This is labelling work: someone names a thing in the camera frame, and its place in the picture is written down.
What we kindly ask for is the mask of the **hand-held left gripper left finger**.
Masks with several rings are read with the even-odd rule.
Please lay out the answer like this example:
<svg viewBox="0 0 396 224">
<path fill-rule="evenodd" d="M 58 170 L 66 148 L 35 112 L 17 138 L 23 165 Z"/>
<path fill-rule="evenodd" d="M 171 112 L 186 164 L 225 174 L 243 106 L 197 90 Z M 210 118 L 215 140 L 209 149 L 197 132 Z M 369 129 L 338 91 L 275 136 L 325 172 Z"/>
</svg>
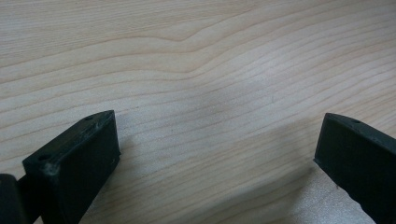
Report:
<svg viewBox="0 0 396 224">
<path fill-rule="evenodd" d="M 78 224 L 119 161 L 115 112 L 81 119 L 22 161 L 28 218 Z"/>
</svg>

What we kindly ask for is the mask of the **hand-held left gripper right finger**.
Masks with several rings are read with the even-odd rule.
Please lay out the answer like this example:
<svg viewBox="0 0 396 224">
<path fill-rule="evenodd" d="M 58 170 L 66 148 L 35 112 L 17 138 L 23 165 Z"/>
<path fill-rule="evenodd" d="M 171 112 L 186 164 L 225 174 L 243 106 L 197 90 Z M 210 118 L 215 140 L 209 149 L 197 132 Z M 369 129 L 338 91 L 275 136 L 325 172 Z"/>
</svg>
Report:
<svg viewBox="0 0 396 224">
<path fill-rule="evenodd" d="M 396 139 L 349 117 L 324 116 L 314 162 L 376 224 L 396 224 Z"/>
</svg>

